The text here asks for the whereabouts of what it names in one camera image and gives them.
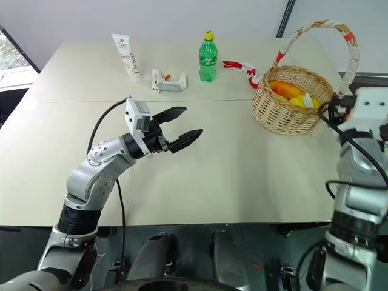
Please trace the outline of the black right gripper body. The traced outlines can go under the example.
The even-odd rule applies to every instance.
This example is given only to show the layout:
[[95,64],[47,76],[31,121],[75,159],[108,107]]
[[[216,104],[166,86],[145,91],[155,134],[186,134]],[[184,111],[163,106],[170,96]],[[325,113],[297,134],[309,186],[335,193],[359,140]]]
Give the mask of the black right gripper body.
[[345,122],[354,108],[355,101],[356,97],[353,95],[339,96],[334,93],[329,102],[329,121],[334,124]]

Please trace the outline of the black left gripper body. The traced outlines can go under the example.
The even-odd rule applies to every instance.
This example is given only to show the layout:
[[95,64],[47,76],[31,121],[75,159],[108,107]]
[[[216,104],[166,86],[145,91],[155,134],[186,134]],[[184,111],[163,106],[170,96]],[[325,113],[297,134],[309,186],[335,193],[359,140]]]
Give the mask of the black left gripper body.
[[162,129],[156,120],[151,120],[148,131],[144,132],[143,141],[150,153],[166,152],[169,150],[169,142],[165,139]]

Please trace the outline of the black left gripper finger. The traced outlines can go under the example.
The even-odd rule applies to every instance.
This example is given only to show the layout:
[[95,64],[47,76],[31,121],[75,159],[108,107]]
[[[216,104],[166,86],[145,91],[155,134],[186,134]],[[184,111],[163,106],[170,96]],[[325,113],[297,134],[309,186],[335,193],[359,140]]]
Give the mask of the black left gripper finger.
[[170,122],[187,110],[186,107],[175,106],[152,116],[151,129],[156,130],[165,122]]
[[202,133],[203,133],[203,129],[196,129],[196,130],[188,131],[188,132],[180,135],[177,140],[175,140],[173,142],[169,142],[168,143],[168,150],[171,152],[178,152],[178,151],[188,147],[194,141],[196,141]]

